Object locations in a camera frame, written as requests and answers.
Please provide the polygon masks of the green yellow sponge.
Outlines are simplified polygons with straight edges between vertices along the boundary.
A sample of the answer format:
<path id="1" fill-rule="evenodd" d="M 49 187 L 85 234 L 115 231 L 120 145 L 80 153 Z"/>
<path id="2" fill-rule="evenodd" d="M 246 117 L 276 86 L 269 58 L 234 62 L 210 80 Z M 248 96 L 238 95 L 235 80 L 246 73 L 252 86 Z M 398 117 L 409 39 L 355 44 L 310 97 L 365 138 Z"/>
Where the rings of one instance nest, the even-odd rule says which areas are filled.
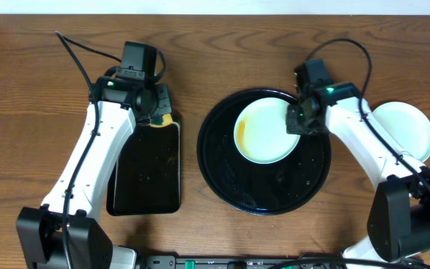
<path id="1" fill-rule="evenodd" d="M 173 118 L 171 114 L 164 114 L 161 116 L 153 117 L 150 121 L 150 126 L 152 128 L 163 128 L 173 123 Z"/>

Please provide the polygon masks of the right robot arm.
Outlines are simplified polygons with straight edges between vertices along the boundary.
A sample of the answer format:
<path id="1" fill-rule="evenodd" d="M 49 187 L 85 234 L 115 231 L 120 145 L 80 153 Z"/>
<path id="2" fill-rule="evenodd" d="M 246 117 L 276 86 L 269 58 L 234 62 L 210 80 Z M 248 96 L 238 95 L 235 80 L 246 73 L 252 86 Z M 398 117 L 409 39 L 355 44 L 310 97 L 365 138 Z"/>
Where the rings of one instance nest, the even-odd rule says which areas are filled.
<path id="1" fill-rule="evenodd" d="M 298 87 L 287 133 L 338 137 L 375 190 L 367 236 L 342 256 L 379 267 L 430 250 L 430 168 L 407 152 L 373 116 L 352 83 Z"/>

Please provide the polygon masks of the light blue plate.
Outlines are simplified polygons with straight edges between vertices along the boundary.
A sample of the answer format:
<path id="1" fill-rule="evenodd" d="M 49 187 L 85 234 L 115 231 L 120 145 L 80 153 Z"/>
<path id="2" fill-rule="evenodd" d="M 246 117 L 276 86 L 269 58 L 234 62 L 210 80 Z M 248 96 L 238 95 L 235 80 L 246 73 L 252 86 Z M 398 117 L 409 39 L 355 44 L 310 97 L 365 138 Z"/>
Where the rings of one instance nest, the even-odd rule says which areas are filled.
<path id="1" fill-rule="evenodd" d="M 234 124 L 238 152 L 256 164 L 272 164 L 286 158 L 301 136 L 287 133 L 289 102 L 275 97 L 258 99 L 247 105 Z"/>
<path id="2" fill-rule="evenodd" d="M 373 116 L 416 159 L 425 162 L 430 157 L 430 121 L 421 110 L 404 102 L 386 102 Z"/>

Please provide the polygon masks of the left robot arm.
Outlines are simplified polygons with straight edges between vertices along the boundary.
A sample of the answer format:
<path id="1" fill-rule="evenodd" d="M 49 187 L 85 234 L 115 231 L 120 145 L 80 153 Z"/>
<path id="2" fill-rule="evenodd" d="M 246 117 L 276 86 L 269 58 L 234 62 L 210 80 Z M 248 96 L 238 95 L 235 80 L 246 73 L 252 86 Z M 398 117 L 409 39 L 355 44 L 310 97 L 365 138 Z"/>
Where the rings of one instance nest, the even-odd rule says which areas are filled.
<path id="1" fill-rule="evenodd" d="M 135 268 L 137 252 L 100 227 L 102 202 L 122 148 L 138 126 L 166 127 L 166 84 L 102 76 L 60 178 L 40 207 L 21 209 L 16 231 L 27 268 Z"/>

